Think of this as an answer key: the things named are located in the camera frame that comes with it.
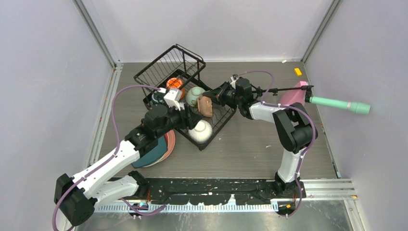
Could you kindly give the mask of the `brown striped bowl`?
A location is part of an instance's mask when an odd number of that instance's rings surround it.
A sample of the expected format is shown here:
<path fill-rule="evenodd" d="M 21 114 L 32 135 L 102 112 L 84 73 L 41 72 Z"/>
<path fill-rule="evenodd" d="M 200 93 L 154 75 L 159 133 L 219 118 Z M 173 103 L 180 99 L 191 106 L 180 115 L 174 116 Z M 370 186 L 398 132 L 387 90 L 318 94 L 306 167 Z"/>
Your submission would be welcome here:
<path fill-rule="evenodd" d="M 198 111 L 205 117 L 213 116 L 212 100 L 207 96 L 201 96 L 197 100 Z"/>

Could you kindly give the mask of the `white blue-rimmed bowl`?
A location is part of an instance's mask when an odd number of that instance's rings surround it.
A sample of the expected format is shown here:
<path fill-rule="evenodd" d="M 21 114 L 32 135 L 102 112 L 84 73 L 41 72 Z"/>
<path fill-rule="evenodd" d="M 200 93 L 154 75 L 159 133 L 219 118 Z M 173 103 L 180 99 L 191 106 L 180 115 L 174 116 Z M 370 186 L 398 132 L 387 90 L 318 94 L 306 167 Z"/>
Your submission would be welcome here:
<path fill-rule="evenodd" d="M 210 123 L 200 120 L 193 129 L 188 130 L 188 135 L 198 144 L 204 144 L 210 139 L 212 132 L 213 129 Z"/>

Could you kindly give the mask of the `light green bowl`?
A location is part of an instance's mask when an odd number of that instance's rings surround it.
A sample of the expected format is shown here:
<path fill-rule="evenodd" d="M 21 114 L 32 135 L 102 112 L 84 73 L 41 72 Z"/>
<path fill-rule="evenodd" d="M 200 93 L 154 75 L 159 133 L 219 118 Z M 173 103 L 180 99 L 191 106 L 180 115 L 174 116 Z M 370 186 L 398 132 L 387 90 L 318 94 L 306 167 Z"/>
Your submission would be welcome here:
<path fill-rule="evenodd" d="M 186 102 L 191 107 L 197 106 L 197 100 L 202 96 L 205 90 L 201 87 L 191 88 L 186 95 Z"/>

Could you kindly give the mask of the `orange mug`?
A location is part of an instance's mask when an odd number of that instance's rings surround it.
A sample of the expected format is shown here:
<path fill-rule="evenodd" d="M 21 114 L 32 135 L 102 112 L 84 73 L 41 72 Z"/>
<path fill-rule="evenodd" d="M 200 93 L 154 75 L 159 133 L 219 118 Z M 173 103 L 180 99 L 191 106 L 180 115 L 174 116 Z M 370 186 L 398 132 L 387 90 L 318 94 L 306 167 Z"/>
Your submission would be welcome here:
<path fill-rule="evenodd" d="M 182 81 L 181 78 L 179 77 L 172 77 L 170 79 L 167 80 L 166 82 L 166 88 L 167 89 L 171 89 L 171 88 L 177 88 L 179 90 L 181 90 L 181 99 L 184 98 L 185 96 L 185 90 L 184 88 L 182 88 L 184 82 Z"/>

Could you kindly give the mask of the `dark green mug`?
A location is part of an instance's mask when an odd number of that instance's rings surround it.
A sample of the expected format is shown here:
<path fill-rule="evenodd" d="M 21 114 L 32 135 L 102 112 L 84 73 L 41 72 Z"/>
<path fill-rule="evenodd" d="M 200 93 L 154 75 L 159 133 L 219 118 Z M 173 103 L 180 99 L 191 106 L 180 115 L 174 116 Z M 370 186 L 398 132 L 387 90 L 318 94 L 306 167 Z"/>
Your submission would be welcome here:
<path fill-rule="evenodd" d="M 154 92 L 151 96 L 152 104 L 165 104 L 164 96 L 165 93 Z"/>

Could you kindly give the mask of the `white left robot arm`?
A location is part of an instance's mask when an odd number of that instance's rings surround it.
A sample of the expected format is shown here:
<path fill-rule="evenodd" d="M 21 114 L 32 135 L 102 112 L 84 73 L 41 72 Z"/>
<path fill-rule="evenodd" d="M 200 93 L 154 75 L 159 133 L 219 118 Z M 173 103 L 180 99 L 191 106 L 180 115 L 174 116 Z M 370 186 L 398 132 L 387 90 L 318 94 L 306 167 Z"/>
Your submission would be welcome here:
<path fill-rule="evenodd" d="M 53 218 L 61 211 L 72 226 L 87 221 L 95 209 L 116 199 L 147 195 L 147 181 L 139 173 L 131 173 L 108 183 L 116 173 L 136 162 L 158 145 L 158 139 L 174 129 L 193 129 L 203 115 L 188 104 L 180 107 L 154 105 L 141 124 L 121 140 L 117 147 L 92 166 L 73 176 L 62 174 L 55 185 Z"/>

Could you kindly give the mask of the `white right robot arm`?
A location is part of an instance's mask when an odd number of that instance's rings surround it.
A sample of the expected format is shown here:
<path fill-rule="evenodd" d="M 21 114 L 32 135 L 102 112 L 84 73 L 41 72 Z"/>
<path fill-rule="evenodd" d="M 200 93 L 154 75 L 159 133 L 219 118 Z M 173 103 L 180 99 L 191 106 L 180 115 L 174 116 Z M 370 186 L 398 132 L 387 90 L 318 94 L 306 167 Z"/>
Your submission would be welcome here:
<path fill-rule="evenodd" d="M 275 125 L 279 141 L 283 147 L 281 166 L 275 174 L 273 190 L 275 195 L 288 197 L 301 190 L 300 159 L 317 138 L 318 133 L 303 103 L 267 104 L 258 98 L 266 93 L 253 86 L 246 78 L 233 78 L 220 87 L 203 93 L 213 103 L 238 108 L 241 115 L 251 120 L 263 120 Z"/>

